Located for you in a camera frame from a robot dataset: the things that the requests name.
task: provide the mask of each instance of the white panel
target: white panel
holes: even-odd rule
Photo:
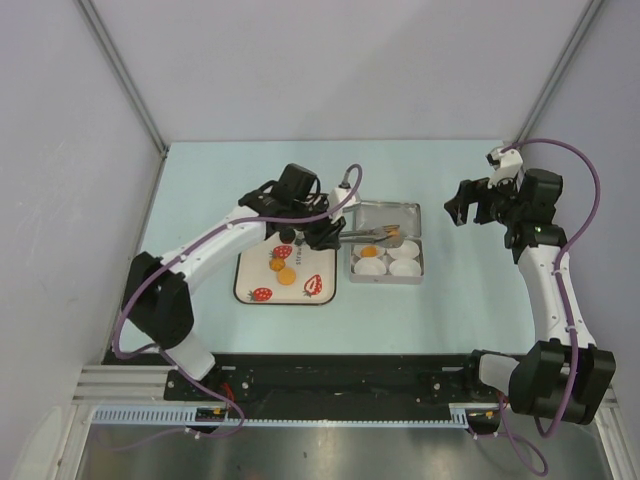
[[[159,160],[73,2],[0,15],[0,478],[104,345]]]
[[[587,0],[98,0],[167,141],[512,138]]]
[[[571,269],[589,330],[600,348],[616,355],[614,387],[636,439],[640,439],[639,25],[639,2],[609,2],[533,135],[576,145],[599,170],[600,212],[576,244]],[[573,234],[591,207],[589,172],[577,157],[554,147],[532,147],[524,159],[525,165],[541,165],[564,175],[558,222]]]

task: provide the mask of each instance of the white tabletop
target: white tabletop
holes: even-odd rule
[[[344,169],[364,169],[366,200],[422,208],[425,279],[421,285],[366,285],[348,279],[345,251],[337,294],[325,306],[244,305],[233,295],[229,261],[193,297],[195,331],[213,352],[524,353],[534,342],[523,279],[504,248],[504,227],[456,228],[443,204],[464,179],[490,175],[485,154],[498,141],[324,141],[174,143],[142,250],[162,255],[227,214],[246,192],[277,179],[288,163],[316,172],[328,191]],[[133,325],[122,345],[148,342]]]

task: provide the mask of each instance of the strawberry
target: strawberry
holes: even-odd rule
[[[252,302],[266,302],[272,295],[273,292],[270,288],[256,288],[253,292],[249,292],[249,300]]]
[[[318,274],[311,277],[304,284],[304,295],[307,297],[311,297],[312,295],[317,295],[322,291],[322,277]]]
[[[273,249],[271,252],[271,258],[282,258],[285,259],[289,255],[293,253],[293,247],[291,245],[280,245]]]

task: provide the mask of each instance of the brown food item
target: brown food item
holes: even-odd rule
[[[274,272],[279,272],[286,266],[287,266],[287,262],[285,262],[284,258],[274,257],[271,260],[269,260],[269,268]]]
[[[278,272],[278,282],[282,285],[291,285],[296,281],[296,271],[293,268],[285,267]]]
[[[368,247],[364,247],[360,251],[360,256],[362,258],[375,257],[376,255],[378,255],[378,249],[376,247],[374,247],[373,245],[369,245]]]

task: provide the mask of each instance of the metal corner post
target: metal corner post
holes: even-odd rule
[[[116,48],[111,36],[109,35],[107,27],[100,17],[100,14],[96,9],[93,0],[75,0],[75,2],[80,9],[80,13],[87,22],[91,33],[96,39],[98,46],[102,50],[102,53],[105,55],[109,66],[113,70],[118,83],[120,83],[120,86],[122,87],[125,95],[131,103],[134,111],[140,118],[147,134],[149,135],[149,138],[155,145],[161,158],[164,160],[168,151],[167,144],[162,139],[160,131],[158,130],[153,117],[149,113],[147,106],[142,100],[142,96],[140,95],[138,88],[133,82],[133,79],[131,78],[131,75],[129,74],[129,71],[124,64],[124,61],[122,60],[122,57],[120,56],[120,53],[118,52],[118,49]]]
[[[518,131],[518,134],[514,139],[515,142],[526,140],[531,135],[532,130],[535,128],[551,103],[554,93],[558,90],[562,84],[562,80],[566,77],[569,67],[579,52],[580,47],[584,44],[591,27],[594,25],[596,19],[600,16],[607,3],[608,0],[590,0],[585,6],[576,26],[571,32],[571,35],[569,35],[569,39],[562,49],[558,60],[551,69],[551,73],[542,87],[542,91],[538,95],[538,98],[536,98],[533,108]]]

